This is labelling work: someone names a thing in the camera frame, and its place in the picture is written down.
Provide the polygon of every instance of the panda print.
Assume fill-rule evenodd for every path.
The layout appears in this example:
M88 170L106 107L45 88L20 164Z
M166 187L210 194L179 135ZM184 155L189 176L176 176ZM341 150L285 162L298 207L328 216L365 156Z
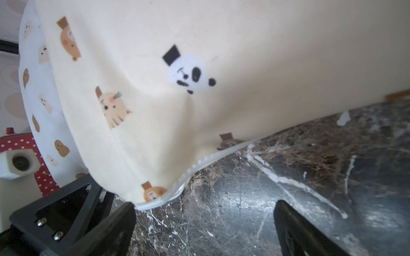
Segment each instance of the panda print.
M215 86L215 79L208 78L205 65L197 56L192 54L181 56L174 45L162 58L169 66L168 80L185 87L189 94Z

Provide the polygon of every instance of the cream fabric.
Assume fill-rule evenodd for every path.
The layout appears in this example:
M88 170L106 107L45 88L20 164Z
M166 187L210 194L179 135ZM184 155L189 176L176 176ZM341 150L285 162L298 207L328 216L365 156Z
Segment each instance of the cream fabric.
M410 81L405 0L36 4L85 165L140 209L246 143L217 148L380 102ZM147 203L151 187L168 192Z

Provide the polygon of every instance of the cat print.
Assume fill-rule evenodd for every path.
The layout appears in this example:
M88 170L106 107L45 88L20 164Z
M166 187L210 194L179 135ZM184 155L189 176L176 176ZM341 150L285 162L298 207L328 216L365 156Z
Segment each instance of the cat print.
M243 140L234 139L232 136L232 133L220 134L219 136L221 137L222 142L221 142L221 147L216 148L217 150L225 150L227 148L230 148L230 147L233 147L233 146L236 146L238 144L245 142Z
M141 185L144 189L144 199L146 202L151 202L157 198L160 198L163 194L166 193L166 189L163 187L152 187L151 183L147 181Z
M70 26L68 25L66 17L61 18L61 20L57 21L57 24L60 26L63 31L61 31L60 40L61 44L63 45L64 49L73 56L73 61L76 61L77 58L80 58L80 51L78 50L77 44L75 43L75 39L73 34L71 33Z
M119 126L124 122L126 116L132 113L132 111L125 107L120 92L102 93L100 87L97 86L96 95L110 129Z

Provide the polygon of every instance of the white fabric edge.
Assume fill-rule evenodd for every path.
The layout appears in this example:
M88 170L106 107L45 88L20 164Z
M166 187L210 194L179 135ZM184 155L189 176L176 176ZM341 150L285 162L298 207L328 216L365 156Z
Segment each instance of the white fabric edge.
M134 208L136 210L139 211L146 211L146 210L150 210L153 208L157 208L160 207L164 204L166 204L167 202L174 200L175 198L179 197L183 190L185 189L185 186L188 185L189 180L191 180L191 177L197 172L202 170L203 168L207 167L208 165L213 164L214 162L218 161L219 159L224 158L227 155L230 155L234 152L236 152L237 150L248 146L249 144L257 141L259 139L255 139L255 140L249 140L246 142L243 142L241 144L238 144L236 146L227 148L225 150L222 150L220 152L216 152L213 153L209 156L206 156L200 160L198 160L198 162L196 162L195 164L193 164L190 168L188 168L188 170L186 170L186 172L184 172L184 174L181 175L181 177L179 177L178 181L176 183L174 183L172 185L172 187L167 191L167 193L165 195L163 195L161 198L158 198L155 201L146 203L146 204L134 204Z

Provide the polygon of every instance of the wall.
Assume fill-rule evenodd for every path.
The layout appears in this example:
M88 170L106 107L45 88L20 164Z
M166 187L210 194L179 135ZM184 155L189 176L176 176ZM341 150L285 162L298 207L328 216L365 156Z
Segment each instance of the wall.
M27 0L0 0L0 39L18 42L18 30Z
M7 127L16 133L30 132L18 83L18 62L18 55L0 53L0 137L6 135Z

